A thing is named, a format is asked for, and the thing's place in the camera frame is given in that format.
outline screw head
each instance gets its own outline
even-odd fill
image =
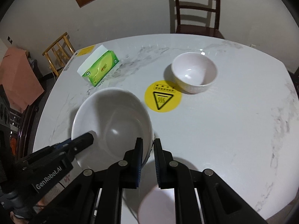
[[[204,171],[204,174],[207,175],[207,176],[212,176],[214,173],[214,171],[212,169],[209,169],[207,168],[205,171]]]
[[[127,166],[128,165],[128,162],[126,160],[121,160],[118,162],[118,164],[121,166],[121,167],[124,167],[124,166]]]
[[[170,165],[171,167],[176,167],[176,166],[178,166],[178,162],[177,162],[177,161],[170,161],[170,162],[169,162],[169,165]]]
[[[91,169],[85,169],[84,172],[83,172],[83,175],[84,176],[90,176],[90,175],[92,175],[92,170]]]

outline pink cloth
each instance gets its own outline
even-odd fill
[[[8,48],[2,60],[0,84],[4,87],[10,106],[21,113],[44,92],[25,51],[15,47]]]

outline white bowl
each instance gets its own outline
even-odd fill
[[[90,132],[94,143],[76,155],[79,165],[94,171],[107,169],[143,139],[143,164],[150,155],[154,134],[150,117],[140,100],[120,88],[106,88],[87,98],[79,108],[71,138]]]
[[[154,187],[140,204],[138,223],[175,224],[174,190]]]
[[[206,91],[217,76],[215,64],[197,52],[177,56],[171,64],[171,70],[175,82],[189,93]]]

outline yellow label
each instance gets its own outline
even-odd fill
[[[175,109],[181,102],[182,93],[171,81],[157,81],[151,84],[144,94],[147,106],[156,112],[164,113]]]
[[[90,52],[92,52],[93,48],[95,47],[95,45],[83,48],[79,51],[79,53],[77,54],[77,56],[82,56],[82,55],[86,55]]]

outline wall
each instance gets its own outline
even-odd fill
[[[0,38],[9,45],[10,36],[14,46],[29,50],[47,74],[41,54],[65,31],[79,49],[121,37],[169,33],[170,17],[169,0],[95,0],[82,8],[75,0],[15,0],[0,22]],[[299,66],[299,28],[281,0],[221,0],[219,29],[228,40],[255,44],[291,71]]]
[[[3,59],[4,55],[5,55],[6,50],[7,50],[7,46],[0,39],[0,64],[2,62],[2,59]]]

